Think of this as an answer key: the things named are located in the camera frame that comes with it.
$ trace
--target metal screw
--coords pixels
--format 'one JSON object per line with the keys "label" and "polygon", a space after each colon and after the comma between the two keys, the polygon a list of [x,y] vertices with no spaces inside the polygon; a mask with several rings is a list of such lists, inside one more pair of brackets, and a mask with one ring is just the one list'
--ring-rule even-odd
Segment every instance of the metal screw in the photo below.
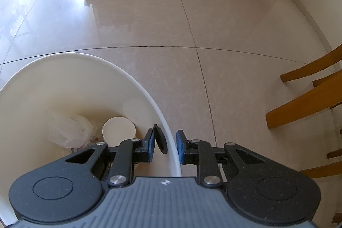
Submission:
{"label": "metal screw", "polygon": [[216,185],[221,182],[221,179],[218,176],[207,176],[204,178],[204,182],[207,185]]}
{"label": "metal screw", "polygon": [[112,176],[109,181],[114,184],[114,185],[121,185],[123,184],[124,182],[127,181],[126,177],[125,176],[122,176],[122,175],[115,175],[115,176]]}

